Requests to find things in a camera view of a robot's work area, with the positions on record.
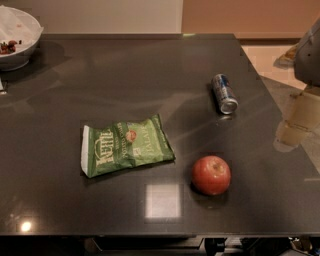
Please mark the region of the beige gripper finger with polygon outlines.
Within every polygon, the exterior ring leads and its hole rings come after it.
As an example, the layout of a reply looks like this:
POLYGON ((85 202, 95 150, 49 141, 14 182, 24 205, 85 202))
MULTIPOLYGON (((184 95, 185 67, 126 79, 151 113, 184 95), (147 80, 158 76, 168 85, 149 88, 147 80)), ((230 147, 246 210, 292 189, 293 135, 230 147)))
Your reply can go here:
POLYGON ((289 100, 276 130, 274 147, 280 152, 297 148, 320 124, 320 87, 306 87, 289 100))

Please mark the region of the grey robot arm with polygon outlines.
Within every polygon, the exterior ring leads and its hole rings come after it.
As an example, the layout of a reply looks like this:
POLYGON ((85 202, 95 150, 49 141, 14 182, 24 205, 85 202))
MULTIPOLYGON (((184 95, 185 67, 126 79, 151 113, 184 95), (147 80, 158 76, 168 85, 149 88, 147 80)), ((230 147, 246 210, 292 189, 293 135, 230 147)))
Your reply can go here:
POLYGON ((280 152, 297 148, 320 124, 320 19, 297 45, 294 75, 306 87, 284 108, 274 141, 280 152))

